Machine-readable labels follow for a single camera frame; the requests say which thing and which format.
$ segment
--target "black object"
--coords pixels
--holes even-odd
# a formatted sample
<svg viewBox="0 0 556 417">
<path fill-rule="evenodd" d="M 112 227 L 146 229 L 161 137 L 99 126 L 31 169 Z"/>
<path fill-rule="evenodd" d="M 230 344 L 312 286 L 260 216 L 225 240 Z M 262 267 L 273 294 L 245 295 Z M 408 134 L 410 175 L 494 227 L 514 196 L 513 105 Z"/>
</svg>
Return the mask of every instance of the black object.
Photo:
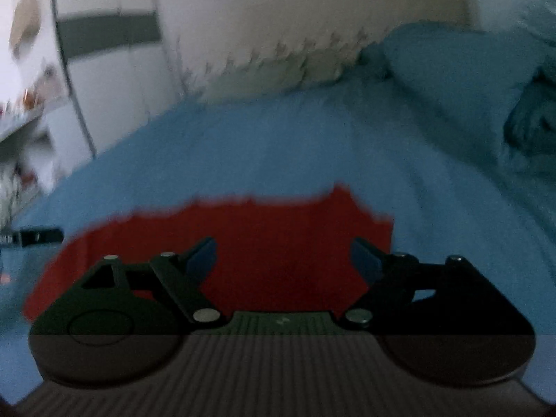
<svg viewBox="0 0 556 417">
<path fill-rule="evenodd" d="M 188 335 L 372 334 L 414 375 L 480 386 L 518 374 L 535 347 L 529 322 L 459 256 L 424 264 L 354 240 L 352 263 L 370 288 L 339 320 L 324 309 L 238 311 L 226 321 L 197 289 L 215 259 L 213 239 L 146 264 L 105 257 L 35 320 L 30 348 L 41 374 L 73 386 L 127 382 L 168 362 Z M 422 290 L 432 296 L 417 299 Z"/>
<path fill-rule="evenodd" d="M 0 248 L 23 248 L 62 241 L 64 241 L 64 234 L 59 228 L 37 227 L 15 232 L 0 232 Z"/>
</svg>

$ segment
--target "red fabric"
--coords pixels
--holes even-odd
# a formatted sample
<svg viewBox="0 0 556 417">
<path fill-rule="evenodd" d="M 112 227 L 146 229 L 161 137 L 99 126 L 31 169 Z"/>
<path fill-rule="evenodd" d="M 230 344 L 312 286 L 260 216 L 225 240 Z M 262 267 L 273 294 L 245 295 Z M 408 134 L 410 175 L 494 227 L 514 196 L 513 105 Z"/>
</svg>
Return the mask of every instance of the red fabric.
<svg viewBox="0 0 556 417">
<path fill-rule="evenodd" d="M 340 314 L 367 290 L 350 263 L 351 241 L 363 237 L 389 252 L 392 228 L 391 220 L 375 221 L 340 187 L 290 204 L 195 202 L 174 214 L 133 215 L 69 243 L 47 265 L 23 313 L 33 321 L 105 255 L 146 262 L 211 236 L 218 260 L 201 291 L 227 316 L 234 310 Z"/>
</svg>

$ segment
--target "striped surface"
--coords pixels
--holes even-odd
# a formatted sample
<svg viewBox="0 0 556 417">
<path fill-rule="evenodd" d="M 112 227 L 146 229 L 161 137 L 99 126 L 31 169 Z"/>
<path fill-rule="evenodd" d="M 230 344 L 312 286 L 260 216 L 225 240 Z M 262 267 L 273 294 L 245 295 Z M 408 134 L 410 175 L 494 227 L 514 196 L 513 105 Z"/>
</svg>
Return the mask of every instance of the striped surface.
<svg viewBox="0 0 556 417">
<path fill-rule="evenodd" d="M 150 377 L 107 390 L 43 383 L 24 416 L 541 416 L 517 381 L 450 389 L 395 366 L 374 337 L 193 335 Z"/>
<path fill-rule="evenodd" d="M 234 312 L 223 326 L 197 334 L 213 335 L 341 335 L 353 334 L 338 326 L 329 312 Z"/>
</svg>

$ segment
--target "white headboard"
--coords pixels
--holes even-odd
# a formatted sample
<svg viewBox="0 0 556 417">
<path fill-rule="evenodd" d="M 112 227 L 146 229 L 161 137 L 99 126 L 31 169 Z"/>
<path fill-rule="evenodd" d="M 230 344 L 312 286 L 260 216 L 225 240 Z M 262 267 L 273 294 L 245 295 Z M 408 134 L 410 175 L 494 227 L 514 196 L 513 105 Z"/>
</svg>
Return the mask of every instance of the white headboard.
<svg viewBox="0 0 556 417">
<path fill-rule="evenodd" d="M 164 20 L 163 9 L 162 22 L 187 91 L 203 87 L 232 65 L 303 49 L 357 50 L 404 23 L 468 23 L 466 0 L 179 0 L 179 4 L 182 12 L 173 20 Z"/>
</svg>

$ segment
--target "white wall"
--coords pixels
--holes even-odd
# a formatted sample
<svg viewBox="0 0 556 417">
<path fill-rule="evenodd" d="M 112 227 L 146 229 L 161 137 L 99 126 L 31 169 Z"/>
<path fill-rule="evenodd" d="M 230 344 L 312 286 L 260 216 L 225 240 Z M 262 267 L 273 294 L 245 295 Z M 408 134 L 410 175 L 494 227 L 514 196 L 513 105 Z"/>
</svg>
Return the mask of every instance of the white wall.
<svg viewBox="0 0 556 417">
<path fill-rule="evenodd" d="M 15 100 L 23 86 L 19 69 L 9 51 L 13 0 L 0 0 L 0 102 Z"/>
</svg>

